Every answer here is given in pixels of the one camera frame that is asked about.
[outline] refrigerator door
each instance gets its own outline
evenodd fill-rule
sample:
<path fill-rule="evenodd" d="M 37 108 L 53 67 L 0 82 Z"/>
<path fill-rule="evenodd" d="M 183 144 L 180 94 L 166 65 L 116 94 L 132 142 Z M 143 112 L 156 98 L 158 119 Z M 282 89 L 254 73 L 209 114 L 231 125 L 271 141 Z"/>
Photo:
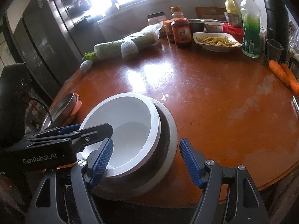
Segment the refrigerator door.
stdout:
<path fill-rule="evenodd" d="M 60 24 L 59 20 L 56 20 L 60 17 L 54 17 L 58 11 L 52 11 L 49 2 L 31 0 L 23 18 L 42 60 L 60 85 L 63 85 L 79 69 L 79 60 L 82 57 L 78 50 L 71 47 L 69 34 L 62 20 Z"/>
<path fill-rule="evenodd" d="M 30 73 L 39 83 L 42 89 L 47 93 L 47 95 L 54 100 L 55 96 L 61 89 L 61 86 L 59 85 L 58 81 L 53 78 L 47 69 L 47 66 L 33 47 L 23 25 L 22 19 L 20 19 L 19 23 L 17 24 L 14 37 L 21 53 L 26 60 L 26 66 Z"/>

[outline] bolt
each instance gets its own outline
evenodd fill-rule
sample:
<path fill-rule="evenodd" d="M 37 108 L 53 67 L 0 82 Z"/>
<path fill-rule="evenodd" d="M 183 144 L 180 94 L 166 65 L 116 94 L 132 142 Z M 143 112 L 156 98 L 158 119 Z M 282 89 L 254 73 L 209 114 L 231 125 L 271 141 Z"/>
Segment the bolt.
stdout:
<path fill-rule="evenodd" d="M 213 166 L 215 164 L 213 160 L 207 160 L 206 163 L 210 166 Z"/>
<path fill-rule="evenodd" d="M 86 164 L 86 161 L 85 160 L 80 160 L 78 161 L 78 165 L 79 166 L 84 166 Z"/>
<path fill-rule="evenodd" d="M 238 169 L 240 169 L 241 171 L 244 171 L 246 168 L 245 168 L 244 165 L 239 165 L 239 166 L 238 166 Z"/>

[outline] black lid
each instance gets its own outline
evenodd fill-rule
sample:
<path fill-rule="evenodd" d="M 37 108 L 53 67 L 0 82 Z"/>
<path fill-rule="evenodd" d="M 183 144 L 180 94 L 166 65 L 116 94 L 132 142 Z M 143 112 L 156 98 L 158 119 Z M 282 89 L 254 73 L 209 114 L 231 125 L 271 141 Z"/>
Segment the black lid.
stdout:
<path fill-rule="evenodd" d="M 164 16 L 164 15 L 165 15 L 164 12 L 153 13 L 153 14 L 147 15 L 147 18 L 155 18 L 155 17 L 159 17 L 159 16 Z"/>

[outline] wooden table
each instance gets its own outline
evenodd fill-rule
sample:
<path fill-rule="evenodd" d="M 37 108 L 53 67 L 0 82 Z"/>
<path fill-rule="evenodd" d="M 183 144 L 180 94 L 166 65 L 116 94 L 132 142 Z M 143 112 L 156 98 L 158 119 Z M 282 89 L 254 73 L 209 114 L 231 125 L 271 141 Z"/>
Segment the wooden table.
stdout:
<path fill-rule="evenodd" d="M 87 74 L 78 70 L 55 102 L 71 91 L 82 101 L 75 123 L 118 93 L 141 93 L 162 102 L 176 121 L 179 139 L 187 137 L 221 166 L 245 165 L 259 190 L 284 177 L 299 161 L 293 93 L 262 58 L 251 59 L 240 49 L 216 53 L 195 44 L 178 49 L 160 40 L 131 61 L 94 63 Z M 185 208 L 195 206 L 200 194 L 177 151 L 164 179 L 128 202 Z M 225 197 L 224 188 L 220 201 Z"/>

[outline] black thermos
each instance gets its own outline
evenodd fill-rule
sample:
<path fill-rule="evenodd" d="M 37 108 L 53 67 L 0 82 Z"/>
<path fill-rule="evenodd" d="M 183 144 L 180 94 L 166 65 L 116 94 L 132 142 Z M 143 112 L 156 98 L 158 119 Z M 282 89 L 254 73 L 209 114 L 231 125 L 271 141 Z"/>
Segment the black thermos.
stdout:
<path fill-rule="evenodd" d="M 267 39 L 274 39 L 283 46 L 279 62 L 286 61 L 289 49 L 289 13 L 282 0 L 265 0 L 267 11 Z"/>

